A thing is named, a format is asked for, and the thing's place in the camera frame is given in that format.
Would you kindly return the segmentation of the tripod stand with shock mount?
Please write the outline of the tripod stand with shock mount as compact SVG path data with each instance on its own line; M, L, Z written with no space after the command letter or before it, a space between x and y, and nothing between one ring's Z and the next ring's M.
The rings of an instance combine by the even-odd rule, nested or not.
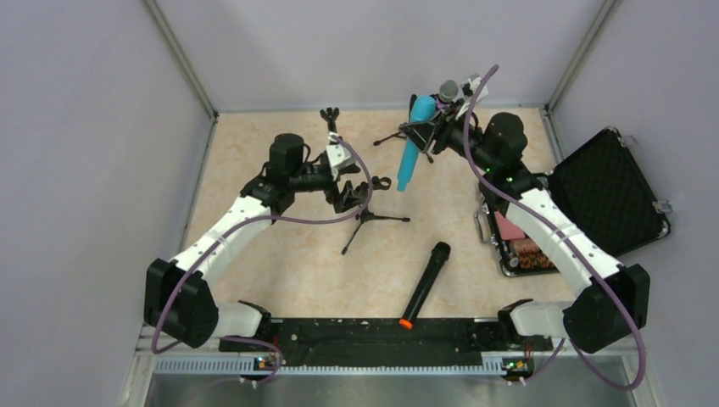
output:
M435 104L436 104L436 109L444 109L444 108L447 106L447 104L439 97L439 94L438 94L438 93L431 94L430 97L434 100L434 102L435 102ZM411 110L413 109L413 107L414 107L414 105L415 105L415 101L416 101L417 98L418 98L418 95L417 95L417 94L412 94L412 95L410 96L409 111L411 111ZM386 142L386 141L388 141L388 140L390 140L390 139L392 139L392 138L398 138L398 139L401 139L401 140L406 140L406 139L407 139L407 136L404 135L403 133L401 133L400 131L397 131L397 132L395 132L395 133L393 133L393 134L390 134L390 135L387 136L387 137L384 137L384 138L375 140L375 141L373 142L373 146L374 146L374 147L377 147L377 146L381 145L382 143L384 143L384 142ZM426 159L427 159L427 161L428 161L430 164L433 164L433 163L434 163L434 159L433 159L433 157L430 155L429 152L423 152L423 154L426 156Z

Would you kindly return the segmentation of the purple glitter microphone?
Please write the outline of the purple glitter microphone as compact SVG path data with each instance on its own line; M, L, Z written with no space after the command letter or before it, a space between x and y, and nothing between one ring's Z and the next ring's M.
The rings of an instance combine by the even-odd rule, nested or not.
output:
M454 80L445 81L438 89L435 96L436 109L445 110L453 108L459 95L459 85Z

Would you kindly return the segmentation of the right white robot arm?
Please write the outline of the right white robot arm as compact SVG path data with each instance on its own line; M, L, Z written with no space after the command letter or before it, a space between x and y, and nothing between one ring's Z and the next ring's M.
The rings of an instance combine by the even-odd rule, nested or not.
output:
M470 121L435 114L403 123L399 131L421 150L434 143L434 153L448 148L464 158L479 177L483 197L522 229L572 290L571 302L525 299L504 307L512 334L567 339L587 354L632 337L638 352L645 351L647 271L606 253L566 216L540 176L522 161L527 137L517 115L495 114L477 130Z

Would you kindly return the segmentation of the round base clamp stand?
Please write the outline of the round base clamp stand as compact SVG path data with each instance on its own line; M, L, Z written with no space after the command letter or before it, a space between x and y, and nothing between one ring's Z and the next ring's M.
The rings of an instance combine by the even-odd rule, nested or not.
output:
M327 130L330 136L340 137L337 130L337 118L340 115L338 107L327 107L320 110L320 117L326 122Z

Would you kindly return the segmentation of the blue plastic tube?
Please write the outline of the blue plastic tube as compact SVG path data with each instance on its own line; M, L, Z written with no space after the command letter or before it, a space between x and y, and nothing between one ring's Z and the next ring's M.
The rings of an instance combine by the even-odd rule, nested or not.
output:
M410 108L409 123L429 120L433 117L435 110L436 100L429 95L420 95ZM397 190L399 192L404 192L410 184L420 154L419 147L410 138L409 134L405 133L405 135L407 136L407 141L397 175Z

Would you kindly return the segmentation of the tripod stand with clip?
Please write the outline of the tripod stand with clip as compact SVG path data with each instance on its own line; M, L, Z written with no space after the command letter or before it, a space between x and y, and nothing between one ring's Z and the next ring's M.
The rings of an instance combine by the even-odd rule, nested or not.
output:
M378 177L373 176L371 178L372 186L376 190L380 191L386 191L390 188L392 185L392 180L389 177ZM358 221L357 226L354 228L352 235L350 236L347 243L344 245L341 255L345 255L351 243L354 241L355 237L357 236L360 228L365 224L373 220L393 220L393 221L401 221L405 223L411 222L410 217L397 217L397 216L389 216L389 215L377 215L376 213L370 211L368 208L362 209L356 216L355 219Z

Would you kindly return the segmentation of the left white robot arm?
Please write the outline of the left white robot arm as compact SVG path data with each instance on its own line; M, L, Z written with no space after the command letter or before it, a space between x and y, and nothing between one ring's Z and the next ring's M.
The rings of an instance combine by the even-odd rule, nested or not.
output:
M265 162L223 215L194 243L147 269L143 318L153 327L150 349L162 354L185 345L200 348L213 337L260 340L270 313L238 300L220 303L214 287L237 256L277 222L330 225L368 206L375 190L371 173L356 150L335 131L316 156L298 134L281 133ZM301 219L285 215L300 193L322 192L336 217Z

